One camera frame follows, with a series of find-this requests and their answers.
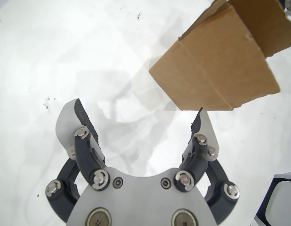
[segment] cardboard flap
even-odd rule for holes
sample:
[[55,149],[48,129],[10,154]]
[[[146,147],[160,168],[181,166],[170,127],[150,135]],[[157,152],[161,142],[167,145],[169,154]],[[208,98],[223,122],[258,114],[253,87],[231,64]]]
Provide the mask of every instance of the cardboard flap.
[[291,46],[291,21],[278,0],[229,0],[265,57]]
[[180,44],[193,57],[194,66],[184,74],[205,73],[206,80],[201,82],[211,84],[227,109],[280,91],[263,53],[233,6],[196,27]]
[[219,7],[221,7],[227,0],[215,0],[211,4],[211,6],[206,9],[199,18],[190,26],[190,28],[179,38],[182,40],[185,36],[187,36],[194,28],[196,28],[199,24],[205,21],[208,17],[212,16]]
[[181,110],[231,110],[179,41],[150,69],[150,74]]

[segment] bolt head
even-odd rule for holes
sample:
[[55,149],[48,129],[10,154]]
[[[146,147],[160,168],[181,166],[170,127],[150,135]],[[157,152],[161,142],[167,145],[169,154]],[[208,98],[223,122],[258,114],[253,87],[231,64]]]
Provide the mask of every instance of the bolt head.
[[121,177],[117,177],[113,180],[113,187],[115,189],[119,189],[120,187],[123,186],[123,183],[124,183],[123,179]]
[[186,174],[181,174],[180,175],[180,183],[183,184],[184,186],[190,185],[191,179]]
[[79,130],[77,130],[77,136],[79,136],[79,137],[82,137],[82,136],[84,136],[87,132],[86,132],[86,129],[84,129],[84,128],[80,128]]
[[233,196],[237,196],[238,194],[238,191],[236,189],[236,187],[234,185],[229,185],[227,187],[227,192],[230,194],[230,195],[233,195]]
[[205,137],[205,135],[198,133],[195,135],[195,137],[198,140],[200,145],[202,146],[207,145],[207,138]]
[[229,198],[236,200],[240,197],[240,191],[236,185],[234,185],[234,184],[228,185],[228,184],[224,183],[223,188],[224,188],[225,194]]
[[186,210],[179,209],[177,210],[171,220],[172,226],[197,226],[197,221],[195,215]]
[[103,173],[96,174],[94,177],[94,183],[101,185],[104,182],[104,175]]
[[216,149],[214,149],[213,147],[209,147],[208,148],[208,154],[209,156],[215,156],[216,155]]
[[86,226],[111,226],[110,213],[104,208],[97,208],[90,212],[86,218]]
[[169,189],[170,188],[170,180],[168,178],[163,178],[160,182],[163,189]]
[[50,192],[51,194],[56,193],[57,191],[57,183],[52,183],[50,186],[48,186],[47,191]]

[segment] black linkage arm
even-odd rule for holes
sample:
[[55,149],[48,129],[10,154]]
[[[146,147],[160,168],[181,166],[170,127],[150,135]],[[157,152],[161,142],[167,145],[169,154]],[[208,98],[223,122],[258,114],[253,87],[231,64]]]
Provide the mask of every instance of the black linkage arm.
[[232,212],[238,199],[230,198],[224,191],[224,185],[235,185],[230,182],[218,162],[215,160],[209,162],[206,174],[209,178],[211,185],[208,187],[205,201],[207,202],[217,225],[225,220]]
[[97,156],[94,148],[90,146],[90,134],[82,139],[75,137],[74,150],[77,165],[84,176],[85,180],[92,186],[94,172],[98,169],[106,167],[105,163]]
[[47,199],[55,213],[66,223],[80,195],[74,184],[79,168],[74,160],[68,159],[61,169],[57,179],[52,181],[60,184],[54,193],[47,195]]
[[200,145],[196,137],[192,138],[191,143],[193,144],[192,152],[188,154],[179,168],[192,174],[196,184],[207,170],[207,145]]

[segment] white surface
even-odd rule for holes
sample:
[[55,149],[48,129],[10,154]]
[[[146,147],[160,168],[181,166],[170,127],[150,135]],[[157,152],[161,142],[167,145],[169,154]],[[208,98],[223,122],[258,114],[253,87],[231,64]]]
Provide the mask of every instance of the white surface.
[[[44,189],[67,160],[55,122],[77,97],[109,166],[136,176],[179,166],[197,112],[179,111],[148,69],[211,1],[10,0],[0,9],[0,225],[64,225]],[[291,48],[267,61],[281,93],[209,112],[219,161],[241,191],[222,225],[250,224],[291,133]]]
[[291,134],[275,174],[291,172]]
[[291,182],[275,187],[266,207],[266,219],[273,226],[291,226]]

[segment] screw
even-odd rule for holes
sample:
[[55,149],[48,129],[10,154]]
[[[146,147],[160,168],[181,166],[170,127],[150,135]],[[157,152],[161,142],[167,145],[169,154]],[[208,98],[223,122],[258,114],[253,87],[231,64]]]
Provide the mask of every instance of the screw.
[[94,190],[104,190],[109,184],[109,174],[104,169],[99,169],[94,172],[92,188]]
[[52,194],[56,193],[62,187],[59,180],[51,181],[46,187],[46,196],[51,197]]
[[203,134],[195,134],[196,139],[198,140],[199,144],[202,146],[207,145],[207,138]]
[[181,174],[180,175],[180,183],[183,184],[184,186],[190,185],[191,179],[186,174]]
[[208,148],[208,154],[209,156],[215,156],[216,155],[216,149],[214,149],[213,147],[209,147]]
[[104,208],[97,208],[86,219],[86,226],[111,226],[111,215]]
[[172,226],[197,226],[197,221],[192,212],[180,209],[172,217]]
[[74,136],[79,136],[82,139],[85,139],[88,136],[88,134],[89,130],[86,127],[82,127],[74,133]]
[[113,181],[113,187],[115,189],[119,189],[120,187],[123,186],[123,183],[124,183],[124,181],[121,177],[115,178]]
[[160,184],[162,186],[163,189],[169,189],[170,186],[171,186],[171,182],[168,178],[163,178],[161,181],[160,181]]
[[48,186],[47,191],[52,193],[52,194],[56,193],[56,191],[57,191],[57,183],[53,183],[50,186]]
[[229,193],[229,195],[234,195],[234,196],[237,196],[238,194],[237,189],[233,185],[229,185],[227,187],[227,192]]
[[104,182],[103,173],[96,174],[93,181],[95,184],[101,185]]
[[234,184],[224,184],[224,192],[231,199],[238,199],[240,197],[239,188]]
[[186,191],[190,191],[195,185],[194,178],[188,171],[185,170],[180,170],[177,172],[175,175],[175,180],[179,181],[180,184],[184,186]]

